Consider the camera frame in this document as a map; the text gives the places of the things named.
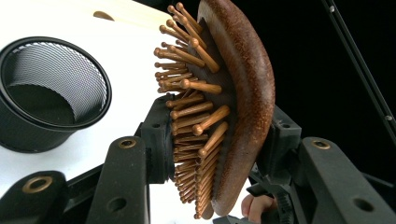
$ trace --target hairbrush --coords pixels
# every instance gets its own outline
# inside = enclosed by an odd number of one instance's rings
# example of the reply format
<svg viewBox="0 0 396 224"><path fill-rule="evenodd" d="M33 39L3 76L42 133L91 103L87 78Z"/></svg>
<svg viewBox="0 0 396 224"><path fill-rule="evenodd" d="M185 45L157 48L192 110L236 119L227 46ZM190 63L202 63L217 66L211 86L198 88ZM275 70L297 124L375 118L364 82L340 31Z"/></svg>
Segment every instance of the hairbrush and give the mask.
<svg viewBox="0 0 396 224"><path fill-rule="evenodd" d="M202 0L197 20L182 3L160 26L175 43L154 55L159 93L172 118L175 185L195 218L226 216L259 154L275 106L266 50L248 18L230 0Z"/></svg>

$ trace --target brush bristle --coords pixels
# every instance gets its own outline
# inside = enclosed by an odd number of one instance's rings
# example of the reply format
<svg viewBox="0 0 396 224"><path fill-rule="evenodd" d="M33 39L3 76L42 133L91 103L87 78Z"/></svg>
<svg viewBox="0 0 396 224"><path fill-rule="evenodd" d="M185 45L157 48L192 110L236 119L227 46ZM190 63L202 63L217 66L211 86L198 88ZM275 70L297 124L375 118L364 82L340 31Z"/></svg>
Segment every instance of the brush bristle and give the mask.
<svg viewBox="0 0 396 224"><path fill-rule="evenodd" d="M174 20L167 21L167 27L162 25L160 31L175 37L176 45L163 42L163 49L156 48L154 55L172 61L155 63L155 67L162 69L155 77L159 93L176 94L176 100L166 102L173 119L175 185L183 203L195 201L195 218L210 218L219 154L229 127L224 118L230 114L230 108L206 100L205 95L221 94L222 87L198 79L190 69L205 67L211 73L209 76L219 71L219 64L206 52L206 43L199 36L203 27L191 20L180 3L177 9L170 6L168 11Z"/></svg>

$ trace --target mesh cup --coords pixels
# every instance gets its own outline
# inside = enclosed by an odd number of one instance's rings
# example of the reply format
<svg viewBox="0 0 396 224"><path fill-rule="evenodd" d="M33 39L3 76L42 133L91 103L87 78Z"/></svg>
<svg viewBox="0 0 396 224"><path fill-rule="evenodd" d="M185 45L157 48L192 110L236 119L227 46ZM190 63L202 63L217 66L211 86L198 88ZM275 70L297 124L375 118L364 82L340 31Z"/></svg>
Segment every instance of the mesh cup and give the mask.
<svg viewBox="0 0 396 224"><path fill-rule="evenodd" d="M87 52L51 37L17 40L0 51L0 144L40 152L107 112L111 88Z"/></svg>

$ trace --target wooden bristle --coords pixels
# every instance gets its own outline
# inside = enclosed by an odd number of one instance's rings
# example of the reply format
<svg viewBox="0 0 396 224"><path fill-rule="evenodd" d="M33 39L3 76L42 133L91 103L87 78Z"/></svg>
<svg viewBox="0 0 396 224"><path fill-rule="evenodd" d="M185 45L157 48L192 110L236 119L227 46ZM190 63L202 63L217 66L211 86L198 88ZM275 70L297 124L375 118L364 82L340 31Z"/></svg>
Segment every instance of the wooden bristle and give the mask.
<svg viewBox="0 0 396 224"><path fill-rule="evenodd" d="M186 60L184 60L183 58L181 58L180 56L178 56L175 53L170 53L167 51L163 51L160 48L156 48L154 50L154 55L157 56L160 59L170 59L176 62L180 62L180 63L187 63Z"/></svg>
<svg viewBox="0 0 396 224"><path fill-rule="evenodd" d="M178 21L181 17L183 17L183 14L181 14L179 11L177 11L174 6L169 6L168 12L175 15L173 17L174 21Z"/></svg>
<svg viewBox="0 0 396 224"><path fill-rule="evenodd" d="M195 180L194 180L194 178L192 178L192 179L190 179L190 181L178 186L177 189L178 189L178 191L187 191L189 189L195 190Z"/></svg>
<svg viewBox="0 0 396 224"><path fill-rule="evenodd" d="M194 106L191 106L189 108L186 108L186 109L183 109L180 111L172 111L171 118L178 119L178 118L181 118L184 116L204 112L204 111L210 110L212 108L213 108L213 103L210 101L207 101L207 102L201 103L199 105L194 105Z"/></svg>
<svg viewBox="0 0 396 224"><path fill-rule="evenodd" d="M215 173L216 170L216 164L212 164L212 166L210 166L206 172L202 173L201 175L198 175L195 177L195 181L197 182L196 187L203 189L205 187L205 184L200 185L200 182L204 182L208 181L211 182L210 179L213 178L213 174Z"/></svg>
<svg viewBox="0 0 396 224"><path fill-rule="evenodd" d="M182 30L180 27L178 27L174 21L172 20L167 20L166 21L166 25L169 28L172 28L173 30L175 30L178 34L180 34L181 36L183 36L184 40L187 42L189 42L191 36L189 34L187 34L184 30Z"/></svg>
<svg viewBox="0 0 396 224"><path fill-rule="evenodd" d="M154 55L157 56L160 52L169 52L168 49L155 48Z"/></svg>
<svg viewBox="0 0 396 224"><path fill-rule="evenodd" d="M196 175L194 180L195 180L195 193L197 195L202 195L202 192L204 191L204 188L208 185L208 183L212 182L211 177L213 177L213 174L211 173L205 173L205 174L200 174Z"/></svg>
<svg viewBox="0 0 396 224"><path fill-rule="evenodd" d="M184 128L186 126L191 126L191 125L197 124L197 123L209 118L209 116L210 116L209 113L203 113L203 114L193 116L193 117L174 120L174 122L172 123L172 131L175 132L180 128Z"/></svg>
<svg viewBox="0 0 396 224"><path fill-rule="evenodd" d="M190 78L192 77L192 73L184 73L181 74L180 76L176 76L176 77L169 77L167 79L165 79L163 82L160 82L161 86L173 86L174 83L177 83L180 80L183 80L184 78Z"/></svg>
<svg viewBox="0 0 396 224"><path fill-rule="evenodd" d="M181 69L187 67L185 63L155 63L154 66L157 68L161 67L162 69Z"/></svg>
<svg viewBox="0 0 396 224"><path fill-rule="evenodd" d="M184 90L180 89L180 88L177 88L177 87L175 87L175 88L172 88L172 87L170 87L170 88L160 87L157 90L158 93L166 93L166 92L169 92L169 91L183 92Z"/></svg>
<svg viewBox="0 0 396 224"><path fill-rule="evenodd" d="M189 54L188 52L186 52L184 50L180 50L180 49L176 48L173 45L168 45L168 50L169 50L169 52L175 53L176 55L180 56L181 58L183 58L188 63L195 64L198 67L204 67L205 66L204 60L199 59L199 58Z"/></svg>
<svg viewBox="0 0 396 224"><path fill-rule="evenodd" d="M170 75L179 75L189 72L187 68L168 70L166 72L156 72L155 77L167 77Z"/></svg>
<svg viewBox="0 0 396 224"><path fill-rule="evenodd" d="M186 8L184 8L182 3L177 3L176 4L176 8L177 10L179 10L181 12L181 14L183 14L183 16L185 16L187 18L187 20L189 21L189 23L191 24L191 26L194 28L194 30L197 32L197 34L200 34L203 30L203 28L201 27L200 24L198 24L198 22L190 15L190 13L186 10Z"/></svg>
<svg viewBox="0 0 396 224"><path fill-rule="evenodd" d="M175 168L175 171L178 173L178 172L182 172L182 171L185 171L185 170L188 170L188 169L194 169L195 166L196 166L196 162L195 161L192 161L190 163L185 162L185 163L183 163L181 165L178 165Z"/></svg>
<svg viewBox="0 0 396 224"><path fill-rule="evenodd" d="M180 81L180 88L195 89L198 91L205 91L205 92L209 92L209 93L213 93L213 94L220 94L222 91L222 88L219 85L190 82L187 79L183 79Z"/></svg>
<svg viewBox="0 0 396 224"><path fill-rule="evenodd" d="M178 147L177 151L182 152L182 151L190 151L190 150L197 150L200 149L202 147L204 147L204 144L198 144L198 145L188 145L186 147Z"/></svg>
<svg viewBox="0 0 396 224"><path fill-rule="evenodd" d="M173 36L173 37L175 37L175 38L177 38L179 40L182 40L182 41L184 41L186 43L189 42L189 39L186 39L184 36L180 35L178 32L176 32L174 30L166 28L166 26L164 26L164 25L160 26L160 31L161 31L162 34L171 35L171 36Z"/></svg>
<svg viewBox="0 0 396 224"><path fill-rule="evenodd" d="M214 150L211 151L211 153L206 156L206 158L200 159L198 162L198 165L200 166L200 169L205 169L205 167L209 164L210 161L216 160L215 158L219 155L219 151L221 150L221 146L217 145Z"/></svg>
<svg viewBox="0 0 396 224"><path fill-rule="evenodd" d="M168 46L170 46L169 44L167 44L166 42L162 42L161 43L161 47L163 47L163 48L168 48ZM175 46L177 49L179 49L179 50L182 50L182 51L184 51L184 52L188 52L188 49L185 49L185 48L183 48L183 47L180 47L180 46Z"/></svg>
<svg viewBox="0 0 396 224"><path fill-rule="evenodd" d="M179 137L179 138L175 138L174 143L178 144L178 143L185 143L185 142L196 142L196 141L207 141L207 139L209 139L207 134L202 134L199 136L186 136L186 137Z"/></svg>
<svg viewBox="0 0 396 224"><path fill-rule="evenodd" d="M172 16L172 20L177 21L178 23L180 23L180 20L178 19L177 15L173 15Z"/></svg>
<svg viewBox="0 0 396 224"><path fill-rule="evenodd" d="M196 95L196 94L199 94L199 93L200 93L200 92L197 91L197 90L194 90L194 89L187 89L187 90L186 90L186 93L183 95L182 98L184 98L184 97L189 97L189 96L193 96L193 95Z"/></svg>
<svg viewBox="0 0 396 224"><path fill-rule="evenodd" d="M184 180L186 180L186 179L188 179L188 178L190 178L190 177L193 177L193 176L194 176L194 173L187 173L186 175L180 175L180 176L177 177L176 182L177 182L178 184L180 184L180 183L182 183Z"/></svg>
<svg viewBox="0 0 396 224"><path fill-rule="evenodd" d="M187 49L189 46L183 42L181 42L180 40L176 40L175 43L177 45L180 45L183 49Z"/></svg>
<svg viewBox="0 0 396 224"><path fill-rule="evenodd" d="M190 153L188 155L176 155L174 156L174 162L183 162L183 161L188 161L191 159L197 159L198 155L196 153Z"/></svg>
<svg viewBox="0 0 396 224"><path fill-rule="evenodd" d="M177 105L198 103L198 102L202 102L204 99L205 99L205 97L202 94L197 94L197 95L185 97L185 98L175 100L175 101L167 101L166 106L175 107Z"/></svg>
<svg viewBox="0 0 396 224"><path fill-rule="evenodd" d="M182 24L184 26L184 28L186 28L187 32L189 33L189 35L193 38L196 38L199 41L199 44L202 48L206 49L207 45L204 42L204 40L196 33L196 31L191 27L189 21L187 20L186 17L182 17L179 18L179 22L180 24Z"/></svg>
<svg viewBox="0 0 396 224"><path fill-rule="evenodd" d="M230 114L230 107L223 105L219 107L208 119L204 120L200 124L196 124L192 127L192 132L195 135L200 135L205 129L210 127L210 125L218 122L219 120L225 118Z"/></svg>
<svg viewBox="0 0 396 224"><path fill-rule="evenodd" d="M156 77L155 79L158 81L158 83L159 83L159 85L161 87L162 86L161 81L165 81L165 80L167 80L169 78L172 78L172 77Z"/></svg>
<svg viewBox="0 0 396 224"><path fill-rule="evenodd" d="M209 181L207 181L207 184L198 191L195 191L197 195L197 205L198 207L202 207L203 203L206 203L206 200L211 196L211 191L213 187L213 181L212 179L209 178Z"/></svg>
<svg viewBox="0 0 396 224"><path fill-rule="evenodd" d="M189 42L190 46L192 46L201 56L202 60L205 62L206 66L212 73L217 73L220 70L219 65L213 60L212 57L199 45L199 41L195 38L191 38Z"/></svg>
<svg viewBox="0 0 396 224"><path fill-rule="evenodd" d="M206 163L205 166L203 166L202 169L196 170L196 174L198 174L198 175L203 175L203 174L205 174L209 169L212 169L213 166L216 166L217 158L218 158L218 157L214 157L214 159L213 159L213 160L210 160L208 163Z"/></svg>
<svg viewBox="0 0 396 224"><path fill-rule="evenodd" d="M214 150L218 144L220 144L222 142L222 140L224 139L224 135L220 135L222 132L225 132L224 130L222 130L223 127L221 128L217 128L216 131L218 131L218 133L216 135L212 134L209 138L209 140L207 141L205 147L199 149L198 151L198 155L200 158L205 158L207 157L207 155Z"/></svg>
<svg viewBox="0 0 396 224"><path fill-rule="evenodd" d="M175 161L175 163L184 163L184 162L190 162L190 161L195 161L196 162L197 159L195 158L191 158L191 159L185 159L185 160L178 160Z"/></svg>
<svg viewBox="0 0 396 224"><path fill-rule="evenodd" d="M189 173L193 172L193 169L194 169L194 168L191 167L191 168L189 168L189 169L185 169L185 170L176 172L176 173L175 173L175 178L178 179L178 178L179 178L180 176L182 176L182 175L189 174Z"/></svg>
<svg viewBox="0 0 396 224"><path fill-rule="evenodd" d="M183 197L181 197L180 198L180 200L183 202L183 203L186 203L186 202L188 202L191 198L193 198L194 197L194 192L191 190L191 191L189 191L189 193L187 193L186 195L184 195Z"/></svg>
<svg viewBox="0 0 396 224"><path fill-rule="evenodd" d="M192 125L172 131L173 136L176 136L181 133L192 133Z"/></svg>

